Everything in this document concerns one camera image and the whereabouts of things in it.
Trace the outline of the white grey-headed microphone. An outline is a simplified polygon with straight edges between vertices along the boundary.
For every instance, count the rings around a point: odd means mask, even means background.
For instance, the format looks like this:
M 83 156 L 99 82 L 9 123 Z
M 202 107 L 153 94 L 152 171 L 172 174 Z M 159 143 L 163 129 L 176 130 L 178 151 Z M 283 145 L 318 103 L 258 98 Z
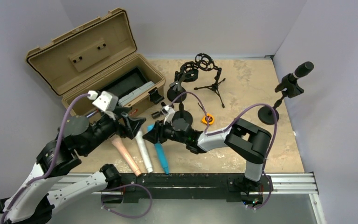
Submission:
M 145 141 L 143 139 L 143 132 L 142 130 L 139 130 L 135 136 L 135 140 L 137 142 L 139 151 L 141 153 L 142 159 L 144 161 L 145 164 L 145 168 L 147 170 L 147 173 L 153 173 L 153 167 L 152 167 L 152 163 L 151 163 L 151 159 L 147 150 L 147 147 L 145 145 Z

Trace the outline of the blue microphone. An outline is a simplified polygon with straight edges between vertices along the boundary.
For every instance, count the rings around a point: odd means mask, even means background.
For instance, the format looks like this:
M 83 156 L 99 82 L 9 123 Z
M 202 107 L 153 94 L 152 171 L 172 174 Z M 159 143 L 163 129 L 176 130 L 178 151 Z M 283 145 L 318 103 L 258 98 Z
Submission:
M 151 137 L 151 140 L 155 146 L 155 150 L 156 150 L 160 165 L 161 165 L 164 173 L 169 174 L 169 166 L 168 166 L 168 162 L 167 162 L 166 155 L 165 155 L 164 149 L 162 147 L 162 144 L 157 142 L 156 137 L 154 137 L 154 136 Z

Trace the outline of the pink microphone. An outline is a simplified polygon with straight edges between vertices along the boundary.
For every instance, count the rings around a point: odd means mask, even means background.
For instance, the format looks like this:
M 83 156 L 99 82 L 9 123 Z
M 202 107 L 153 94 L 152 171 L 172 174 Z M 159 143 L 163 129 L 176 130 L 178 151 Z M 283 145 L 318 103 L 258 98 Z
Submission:
M 124 146 L 124 144 L 122 142 L 122 138 L 112 136 L 110 138 L 110 141 L 111 141 L 112 145 L 117 148 L 118 152 L 124 158 L 125 162 L 129 166 L 129 168 L 132 170 L 132 172 L 135 174 L 135 176 L 140 176 L 142 174 L 142 172 L 141 172 L 139 166 L 136 164 L 136 162 L 132 158 L 131 154 L 128 152 L 127 148 Z

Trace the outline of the black round-base clip stand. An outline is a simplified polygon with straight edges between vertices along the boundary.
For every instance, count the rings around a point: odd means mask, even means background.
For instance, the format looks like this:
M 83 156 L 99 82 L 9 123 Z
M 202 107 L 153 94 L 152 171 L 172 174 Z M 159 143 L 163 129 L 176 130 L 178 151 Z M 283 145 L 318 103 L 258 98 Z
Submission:
M 169 85 L 169 89 L 167 91 L 167 98 L 171 102 L 174 102 L 174 99 L 185 91 L 186 90 L 181 86 L 181 82 L 175 81 Z M 183 101 L 186 99 L 186 97 L 187 94 L 184 93 L 175 101 L 175 103 L 179 103 L 179 110 L 175 112 L 173 116 L 173 121 L 177 119 L 184 119 L 186 123 L 191 125 L 193 123 L 193 117 L 190 112 L 184 109 L 184 104 L 183 104 Z

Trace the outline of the black tripod shock-mount stand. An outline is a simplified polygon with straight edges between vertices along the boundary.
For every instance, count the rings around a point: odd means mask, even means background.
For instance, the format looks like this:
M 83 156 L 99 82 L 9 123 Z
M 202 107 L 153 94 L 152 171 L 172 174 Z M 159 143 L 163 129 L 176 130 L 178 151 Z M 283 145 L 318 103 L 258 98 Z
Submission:
M 222 100 L 220 92 L 219 92 L 219 85 L 226 80 L 224 78 L 221 81 L 219 81 L 220 76 L 221 76 L 221 72 L 222 72 L 222 68 L 216 66 L 215 63 L 214 63 L 214 60 L 211 58 L 211 56 L 209 56 L 209 55 L 207 55 L 205 53 L 198 53 L 195 56 L 194 61 L 195 61 L 197 70 L 202 70 L 202 71 L 216 70 L 216 75 L 214 77 L 214 80 L 215 80 L 214 83 L 212 83 L 211 85 L 207 85 L 207 86 L 194 87 L 194 90 L 199 90 L 199 89 L 209 89 L 209 90 L 211 90 L 212 92 L 214 92 L 219 97 L 222 108 L 225 108 L 225 105 L 223 103 L 223 100 Z

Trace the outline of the black microphone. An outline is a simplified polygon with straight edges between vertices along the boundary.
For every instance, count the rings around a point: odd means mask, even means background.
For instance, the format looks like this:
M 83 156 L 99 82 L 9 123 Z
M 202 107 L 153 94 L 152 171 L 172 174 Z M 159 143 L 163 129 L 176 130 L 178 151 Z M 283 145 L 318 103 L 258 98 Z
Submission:
M 304 63 L 302 63 L 301 65 L 299 65 L 294 73 L 293 73 L 293 76 L 296 78 L 296 79 L 300 79 L 308 74 L 310 74 L 314 69 L 314 64 L 310 61 L 306 61 Z

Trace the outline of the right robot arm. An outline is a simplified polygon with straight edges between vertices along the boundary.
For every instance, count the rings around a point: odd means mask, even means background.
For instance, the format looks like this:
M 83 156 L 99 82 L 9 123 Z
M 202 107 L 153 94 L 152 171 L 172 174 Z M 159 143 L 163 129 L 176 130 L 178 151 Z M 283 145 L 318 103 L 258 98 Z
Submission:
M 156 121 L 152 129 L 143 135 L 143 139 L 153 144 L 163 144 L 167 140 L 179 142 L 193 154 L 228 147 L 246 160 L 244 177 L 237 186 L 243 191 L 249 191 L 256 189 L 262 182 L 265 162 L 275 136 L 276 133 L 270 133 L 241 118 L 214 132 L 193 129 L 185 119 L 176 119 L 173 122 Z

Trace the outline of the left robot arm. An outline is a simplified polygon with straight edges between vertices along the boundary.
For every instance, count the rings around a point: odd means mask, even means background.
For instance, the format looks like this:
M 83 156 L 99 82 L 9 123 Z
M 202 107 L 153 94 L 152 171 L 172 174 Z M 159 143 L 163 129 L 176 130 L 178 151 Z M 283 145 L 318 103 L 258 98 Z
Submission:
M 60 209 L 91 193 L 114 191 L 122 177 L 113 164 L 105 164 L 89 177 L 65 188 L 52 187 L 112 136 L 133 139 L 146 118 L 121 114 L 122 121 L 103 115 L 91 124 L 85 116 L 64 117 L 57 137 L 38 154 L 22 186 L 10 198 L 0 199 L 1 223 L 45 224 Z

